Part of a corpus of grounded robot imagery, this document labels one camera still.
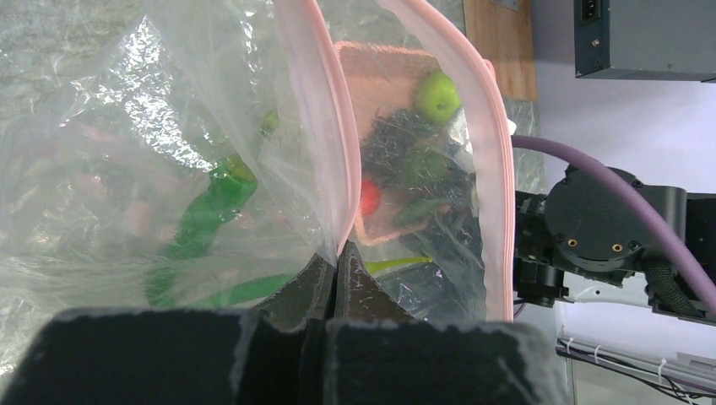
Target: power supply box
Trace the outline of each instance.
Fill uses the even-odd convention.
[[[716,0],[574,0],[578,78],[716,83]]]

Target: transparent plastic bag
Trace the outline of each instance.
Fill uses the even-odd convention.
[[[429,257],[463,317],[511,320],[512,150],[489,62],[425,1],[319,3],[361,138],[364,257]]]
[[[335,263],[360,183],[344,132],[315,3],[148,2],[0,144],[0,375],[64,308],[248,305]]]

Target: plastic wrap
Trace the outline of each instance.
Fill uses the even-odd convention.
[[[361,138],[353,239],[371,260],[430,257],[464,317],[512,319],[513,162],[491,66],[424,1],[319,3]]]
[[[64,308],[245,305],[335,262],[341,74],[312,2],[148,2],[2,138],[0,377]]]

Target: wooden plank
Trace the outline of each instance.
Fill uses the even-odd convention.
[[[537,100],[529,0],[518,11],[491,0],[464,0],[465,29],[470,42],[495,66],[504,97]]]

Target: red tomato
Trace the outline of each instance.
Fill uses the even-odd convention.
[[[380,190],[370,180],[361,183],[361,215],[370,217],[380,206]]]

